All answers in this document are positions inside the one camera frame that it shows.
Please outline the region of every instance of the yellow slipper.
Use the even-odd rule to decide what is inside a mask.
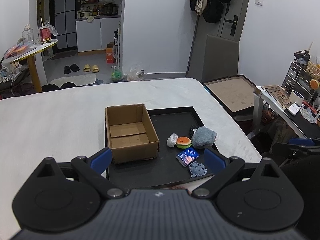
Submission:
[[[89,72],[90,70],[91,70],[91,68],[90,68],[89,64],[84,65],[83,72]]]
[[[93,65],[92,66],[92,73],[96,73],[96,72],[99,72],[99,71],[100,71],[100,69],[99,69],[99,67],[97,65]]]

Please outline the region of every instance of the fluffy gray ball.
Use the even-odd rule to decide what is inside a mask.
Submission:
[[[211,147],[216,141],[216,137],[216,132],[205,126],[199,127],[191,138],[192,146],[197,149]]]

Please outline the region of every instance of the wicker basket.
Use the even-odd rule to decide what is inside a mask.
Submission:
[[[313,64],[311,61],[309,61],[308,63],[307,72],[315,80],[318,80],[320,78],[320,68],[316,64]]]

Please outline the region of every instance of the white desk leg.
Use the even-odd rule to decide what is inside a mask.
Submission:
[[[254,106],[253,106],[253,129],[258,130],[261,122],[263,108],[263,99],[254,95]]]

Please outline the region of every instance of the black desk mat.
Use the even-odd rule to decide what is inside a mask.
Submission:
[[[191,178],[189,167],[183,167],[176,159],[176,155],[182,149],[167,146],[167,139],[172,133],[178,134],[179,137],[189,137],[192,125],[204,126],[193,107],[148,110],[148,113],[160,141],[160,152],[151,160],[112,163],[107,170],[107,176],[113,184],[124,190],[157,188],[187,183],[212,175],[210,169],[206,167],[208,170],[206,175]],[[196,161],[204,164],[204,150],[196,151],[200,154]]]
[[[296,115],[289,113],[286,109],[285,114],[300,128],[307,138],[320,138],[320,127],[316,123],[310,123],[304,119],[300,111]]]

